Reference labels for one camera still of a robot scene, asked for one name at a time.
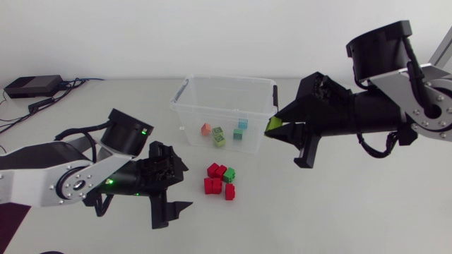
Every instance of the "blue block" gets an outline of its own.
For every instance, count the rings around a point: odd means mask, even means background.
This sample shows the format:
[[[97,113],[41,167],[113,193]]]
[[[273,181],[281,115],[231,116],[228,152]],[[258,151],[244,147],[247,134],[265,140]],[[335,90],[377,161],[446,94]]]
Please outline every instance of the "blue block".
[[[240,129],[248,128],[248,119],[239,119],[239,128]]]

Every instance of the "orange block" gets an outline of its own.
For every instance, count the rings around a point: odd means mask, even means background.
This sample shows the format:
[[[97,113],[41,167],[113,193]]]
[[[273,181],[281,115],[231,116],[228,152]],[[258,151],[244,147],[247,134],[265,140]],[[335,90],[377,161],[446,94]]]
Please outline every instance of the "orange block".
[[[205,123],[203,127],[201,127],[201,134],[203,135],[209,135],[209,133],[212,131],[212,126],[210,124]]]

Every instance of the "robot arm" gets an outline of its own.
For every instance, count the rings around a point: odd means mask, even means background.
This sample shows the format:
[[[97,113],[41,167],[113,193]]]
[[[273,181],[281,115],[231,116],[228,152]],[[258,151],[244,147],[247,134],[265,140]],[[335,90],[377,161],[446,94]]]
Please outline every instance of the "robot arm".
[[[101,140],[88,131],[107,128]],[[33,207],[70,205],[83,201],[102,216],[113,195],[148,196],[152,205],[153,229],[168,226],[191,202],[167,202],[169,186],[184,180],[187,167],[168,147],[150,144],[149,158],[133,161],[145,145],[153,127],[113,109],[103,125],[70,129],[85,134],[69,142],[23,147],[0,156],[0,204],[13,202]],[[83,153],[90,149],[93,159]],[[102,194],[107,194],[105,201]]]
[[[266,135],[295,145],[299,167],[312,168],[321,137],[357,134],[373,157],[391,153],[396,142],[410,145],[417,134],[452,140],[452,75],[417,63],[408,21],[361,35],[347,45],[356,83],[353,94],[321,73],[301,80],[295,101],[270,119]],[[391,131],[386,151],[368,146],[363,133]]]

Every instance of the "red block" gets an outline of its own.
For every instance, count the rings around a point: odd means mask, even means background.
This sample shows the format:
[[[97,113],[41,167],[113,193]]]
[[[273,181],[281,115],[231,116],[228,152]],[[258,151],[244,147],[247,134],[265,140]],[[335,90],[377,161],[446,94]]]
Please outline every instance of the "red block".
[[[220,194],[221,191],[222,191],[222,181],[221,181],[221,179],[213,179],[212,193],[213,194]]]
[[[213,173],[213,177],[223,179],[223,174],[225,174],[227,170],[226,166],[221,165],[215,172]]]
[[[216,164],[216,163],[212,164],[210,167],[207,168],[207,175],[208,175],[210,178],[213,178],[213,177],[214,177],[215,171],[216,171],[219,167],[220,167],[220,166],[218,166],[218,164]]]
[[[213,186],[213,180],[210,178],[204,179],[204,191],[207,194],[212,194],[212,186]]]
[[[226,183],[225,196],[226,200],[233,200],[235,198],[235,186],[232,183]]]

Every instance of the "green block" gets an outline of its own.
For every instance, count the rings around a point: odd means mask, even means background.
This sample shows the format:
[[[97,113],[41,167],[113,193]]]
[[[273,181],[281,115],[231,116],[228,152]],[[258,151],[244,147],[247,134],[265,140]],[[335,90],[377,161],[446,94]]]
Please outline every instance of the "green block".
[[[235,170],[233,168],[227,168],[226,172],[223,174],[223,181],[225,183],[231,183],[235,178]]]
[[[283,120],[279,119],[276,116],[272,116],[270,121],[267,124],[266,131],[273,130],[274,128],[281,127],[283,125]]]
[[[235,140],[242,140],[242,136],[243,136],[243,130],[240,129],[234,129],[234,139]]]
[[[223,135],[218,134],[213,137],[213,142],[216,146],[220,147],[225,145],[226,139],[223,137]]]
[[[215,136],[215,135],[224,135],[225,133],[223,133],[221,127],[216,127],[212,129],[212,134]]]

